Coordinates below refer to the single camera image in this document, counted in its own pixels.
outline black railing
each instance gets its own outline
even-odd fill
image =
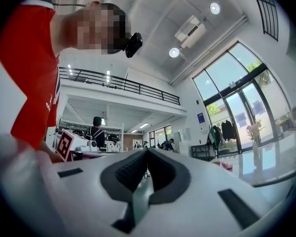
[[[97,84],[113,89],[130,91],[139,95],[153,97],[162,101],[180,105],[180,98],[178,96],[128,79],[110,76],[90,70],[69,69],[65,67],[59,67],[59,74],[60,79],[68,79],[82,83]]]

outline black cable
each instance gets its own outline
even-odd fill
[[[81,7],[85,7],[85,5],[84,4],[71,4],[71,3],[61,3],[61,4],[59,4],[59,3],[53,3],[53,5],[57,5],[57,6],[70,6],[70,5],[72,5],[72,6],[81,6]]]

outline air conditioner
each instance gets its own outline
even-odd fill
[[[176,32],[175,37],[182,43],[182,48],[191,48],[205,33],[204,24],[195,16],[191,16]]]

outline red shirt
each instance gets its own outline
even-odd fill
[[[38,148],[48,126],[56,126],[59,79],[58,59],[50,38],[55,11],[20,5],[0,34],[0,61],[27,96],[11,134]]]

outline blue sign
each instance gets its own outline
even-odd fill
[[[205,122],[205,119],[204,119],[203,113],[197,114],[197,117],[198,117],[198,122],[199,122],[199,123],[203,123],[203,122]]]

